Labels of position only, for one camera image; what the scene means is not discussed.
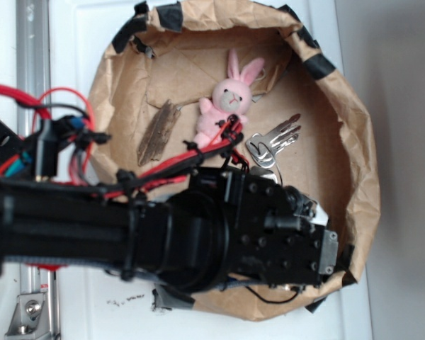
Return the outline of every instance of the paper bag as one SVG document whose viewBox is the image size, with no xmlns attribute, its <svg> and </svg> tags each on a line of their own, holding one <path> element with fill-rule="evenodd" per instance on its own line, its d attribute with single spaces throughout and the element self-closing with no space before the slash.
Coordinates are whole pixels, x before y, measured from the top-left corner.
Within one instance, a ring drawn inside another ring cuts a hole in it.
<svg viewBox="0 0 425 340">
<path fill-rule="evenodd" d="M 244 138 L 262 135 L 300 113 L 298 141 L 278 154 L 286 185 L 318 200 L 339 235 L 336 271 L 318 288 L 294 300 L 268 304 L 244 288 L 195 294 L 193 308 L 243 319 L 263 320 L 307 306 L 343 285 L 356 283 L 380 217 L 380 189 L 370 116 L 345 78 L 322 54 L 295 14 L 284 6 L 247 0 L 188 0 L 133 16 L 104 53 L 90 100 L 99 130 L 113 139 L 93 153 L 100 179 L 114 181 L 119 168 L 137 175 L 139 142 L 152 116 L 168 99 L 181 107 L 163 159 L 185 151 L 200 115 L 198 99 L 210 96 L 227 76 L 227 53 L 236 48 L 241 66 L 266 61 L 266 76 L 252 86 L 263 97 L 247 113 Z M 244 143 L 238 150 L 251 160 Z M 212 159 L 208 166 L 221 165 Z M 157 189 L 177 192 L 182 185 Z M 254 288 L 266 300 L 293 295 L 284 287 Z"/>
</svg>

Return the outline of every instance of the metal key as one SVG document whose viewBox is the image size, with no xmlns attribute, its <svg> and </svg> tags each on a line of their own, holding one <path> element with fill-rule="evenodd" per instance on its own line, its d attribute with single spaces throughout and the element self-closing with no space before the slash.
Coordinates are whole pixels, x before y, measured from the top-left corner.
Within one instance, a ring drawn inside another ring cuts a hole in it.
<svg viewBox="0 0 425 340">
<path fill-rule="evenodd" d="M 247 149 L 254 161 L 262 168 L 271 168 L 276 162 L 276 154 L 299 138 L 300 125 L 295 125 L 300 114 L 277 125 L 274 129 L 262 136 L 254 134 L 246 141 Z"/>
</svg>

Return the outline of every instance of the pink plush toy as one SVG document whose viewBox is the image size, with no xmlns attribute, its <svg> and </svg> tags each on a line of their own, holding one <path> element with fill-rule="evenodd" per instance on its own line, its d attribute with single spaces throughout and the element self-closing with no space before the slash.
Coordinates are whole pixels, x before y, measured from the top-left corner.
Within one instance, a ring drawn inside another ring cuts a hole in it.
<svg viewBox="0 0 425 340">
<path fill-rule="evenodd" d="M 212 102 L 208 98 L 201 98 L 201 116 L 197 122 L 197 135 L 193 139 L 199 148 L 211 143 L 219 132 L 216 124 L 221 120 L 227 120 L 231 114 L 241 118 L 243 124 L 248 118 L 244 115 L 250 108 L 252 92 L 250 84 L 254 82 L 264 67 L 264 59 L 256 58 L 243 67 L 239 73 L 238 56 L 235 49 L 229 51 L 228 79 L 222 80 L 216 85 L 212 95 Z"/>
</svg>

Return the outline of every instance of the white surface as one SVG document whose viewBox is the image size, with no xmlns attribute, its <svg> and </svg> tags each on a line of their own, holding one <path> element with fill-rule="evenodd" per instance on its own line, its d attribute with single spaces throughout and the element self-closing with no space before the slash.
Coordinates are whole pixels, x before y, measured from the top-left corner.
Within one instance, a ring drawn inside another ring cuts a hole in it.
<svg viewBox="0 0 425 340">
<path fill-rule="evenodd" d="M 0 1 L 0 84 L 16 85 L 16 5 Z M 0 119 L 16 130 L 16 104 L 0 97 Z M 19 265 L 6 264 L 0 277 L 0 339 L 8 331 L 20 293 Z"/>
<path fill-rule="evenodd" d="M 374 339 L 425 340 L 425 1 L 336 4 L 345 75 L 372 115 L 379 159 Z"/>
<path fill-rule="evenodd" d="M 0 1 L 0 84 L 16 86 L 16 4 Z M 16 103 L 0 96 L 0 119 L 16 131 Z"/>
<path fill-rule="evenodd" d="M 260 2 L 282 5 L 276 1 Z M 133 14 L 134 4 L 134 1 L 108 0 L 51 2 L 52 86 L 73 86 L 87 94 L 103 51 Z M 341 69 L 334 2 L 297 0 L 290 5 L 307 23 L 330 60 Z M 55 98 L 73 101 L 71 96 Z M 360 285 L 331 295 L 314 315 L 301 309 L 262 323 L 182 310 L 163 315 L 152 312 L 149 283 L 124 283 L 93 269 L 62 269 L 58 277 L 64 340 L 168 336 L 171 339 L 371 339 L 365 276 Z M 136 295 L 144 297 L 127 300 Z"/>
</svg>

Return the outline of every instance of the screw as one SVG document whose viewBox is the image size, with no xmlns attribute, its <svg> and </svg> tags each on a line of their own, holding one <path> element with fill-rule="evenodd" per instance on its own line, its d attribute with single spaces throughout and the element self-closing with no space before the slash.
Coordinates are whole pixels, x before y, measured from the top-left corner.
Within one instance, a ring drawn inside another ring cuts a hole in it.
<svg viewBox="0 0 425 340">
<path fill-rule="evenodd" d="M 267 240 L 265 237 L 260 237 L 260 238 L 258 239 L 258 245 L 259 245 L 261 248 L 264 248 L 267 244 L 268 244 L 268 240 Z"/>
<path fill-rule="evenodd" d="M 295 239 L 294 239 L 294 237 L 287 237 L 287 238 L 285 239 L 285 242 L 286 242 L 286 244 L 287 244 L 288 246 L 292 246 L 292 245 L 294 245 L 294 243 L 295 243 Z"/>
<path fill-rule="evenodd" d="M 28 301 L 27 305 L 25 306 L 25 311 L 27 312 L 28 315 L 34 315 L 36 313 L 38 313 L 39 311 L 41 311 L 41 305 L 34 300 Z"/>
<path fill-rule="evenodd" d="M 248 245 L 249 245 L 249 243 L 250 243 L 250 237 L 249 237 L 249 235 L 242 235 L 242 236 L 241 236 L 241 243 L 242 243 L 244 246 L 248 246 Z"/>
<path fill-rule="evenodd" d="M 268 188 L 266 188 L 265 193 L 267 196 L 272 196 L 274 194 L 274 188 L 269 186 Z"/>
<path fill-rule="evenodd" d="M 282 262 L 282 267 L 285 269 L 289 269 L 291 267 L 291 263 L 288 260 L 284 260 Z"/>
<path fill-rule="evenodd" d="M 28 331 L 28 326 L 26 324 L 22 324 L 21 326 L 17 328 L 17 334 L 24 335 L 27 333 L 29 333 L 29 331 Z"/>
<path fill-rule="evenodd" d="M 256 183 L 252 182 L 249 184 L 249 191 L 251 193 L 256 193 L 258 191 L 258 186 L 256 185 Z"/>
</svg>

